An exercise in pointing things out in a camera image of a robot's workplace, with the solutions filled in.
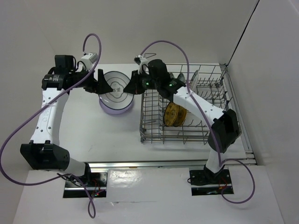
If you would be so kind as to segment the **white plate with rings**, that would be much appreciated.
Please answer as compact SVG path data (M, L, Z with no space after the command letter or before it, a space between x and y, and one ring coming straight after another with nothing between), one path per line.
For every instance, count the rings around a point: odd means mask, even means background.
M129 83L127 75L119 71L110 71L104 74L107 83L112 87L113 92L99 95L106 106L111 109L122 109L134 100L134 95L123 92L123 89Z

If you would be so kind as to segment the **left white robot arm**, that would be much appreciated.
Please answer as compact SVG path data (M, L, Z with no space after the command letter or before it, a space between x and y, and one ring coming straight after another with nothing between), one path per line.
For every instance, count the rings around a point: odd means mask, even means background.
M55 66L42 79L42 107L36 129L28 144L22 144L21 155L34 170L60 171L75 175L81 186L92 182L90 167L85 162L71 158L68 150L60 147L59 131L65 104L71 89L83 88L97 95L110 93L112 88L104 78L103 70L98 70L94 78L93 66L99 56L97 53L84 54L77 70L78 62L70 55L56 55Z

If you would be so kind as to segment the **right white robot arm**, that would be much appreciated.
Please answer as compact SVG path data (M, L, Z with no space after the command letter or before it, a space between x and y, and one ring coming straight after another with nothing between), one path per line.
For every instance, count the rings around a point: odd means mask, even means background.
M134 62L139 68L132 71L125 93L140 95L146 90L156 90L162 98L205 121L210 130L208 144L211 151L203 173L207 182L216 182L224 170L227 149L241 134L236 112L216 107L192 91L187 83L171 78L166 64L160 59L148 61L137 56Z

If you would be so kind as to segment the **right blue patterned plate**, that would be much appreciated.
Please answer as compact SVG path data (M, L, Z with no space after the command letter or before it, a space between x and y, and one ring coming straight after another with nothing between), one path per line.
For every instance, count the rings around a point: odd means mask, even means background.
M180 80L183 83L186 83L186 78L185 78L185 75L183 73L179 73L177 79Z

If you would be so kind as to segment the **left yellow patterned plate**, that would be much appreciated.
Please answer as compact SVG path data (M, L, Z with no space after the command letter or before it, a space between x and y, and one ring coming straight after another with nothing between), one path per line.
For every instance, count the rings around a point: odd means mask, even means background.
M164 111L164 116L163 116L163 121L165 126L172 126L177 118L178 115L178 105L170 102L165 111Z

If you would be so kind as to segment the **yellow patterned plate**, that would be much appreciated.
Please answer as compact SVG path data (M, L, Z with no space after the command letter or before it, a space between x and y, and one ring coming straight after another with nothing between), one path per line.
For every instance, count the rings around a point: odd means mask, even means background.
M178 111L178 116L176 119L176 126L180 126L183 124L186 114L187 114L187 110L184 107L179 105L178 109L179 109L179 111Z
M178 105L170 102L165 111L164 111L164 116L163 116L163 121L165 126L172 126L177 118L178 115Z

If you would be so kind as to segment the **right yellow patterned plate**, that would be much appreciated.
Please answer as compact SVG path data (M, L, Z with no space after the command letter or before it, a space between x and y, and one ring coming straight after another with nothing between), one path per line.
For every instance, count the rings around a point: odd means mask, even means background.
M178 116L176 119L176 126L180 126L183 124L186 114L187 114L187 110L184 107L179 105L178 109L179 109L179 111L178 111Z

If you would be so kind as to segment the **white plate floral rim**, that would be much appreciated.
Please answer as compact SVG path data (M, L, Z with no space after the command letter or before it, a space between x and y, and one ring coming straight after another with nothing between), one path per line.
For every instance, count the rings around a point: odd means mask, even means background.
M199 80L199 70L196 70L189 82L189 87L193 92L196 91L198 80Z

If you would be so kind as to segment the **silver aluminium rail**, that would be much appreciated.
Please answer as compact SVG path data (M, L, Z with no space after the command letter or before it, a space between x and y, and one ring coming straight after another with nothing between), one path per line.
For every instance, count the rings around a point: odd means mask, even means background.
M204 166L205 160L182 161L116 161L116 162L89 162L91 169L121 169L121 168L175 168Z

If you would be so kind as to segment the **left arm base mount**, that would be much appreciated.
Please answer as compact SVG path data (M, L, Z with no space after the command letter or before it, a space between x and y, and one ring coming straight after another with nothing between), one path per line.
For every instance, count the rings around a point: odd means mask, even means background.
M107 195L108 172L90 173L90 179L81 178L91 197L104 198ZM88 198L84 187L73 177L65 179L63 198Z

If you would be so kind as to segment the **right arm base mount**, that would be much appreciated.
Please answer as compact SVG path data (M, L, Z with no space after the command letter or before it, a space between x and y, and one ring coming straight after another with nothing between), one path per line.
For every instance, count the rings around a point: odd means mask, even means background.
M187 182L191 185L192 196L234 194L228 169L223 169L217 176L212 176L203 169L190 170L189 174Z

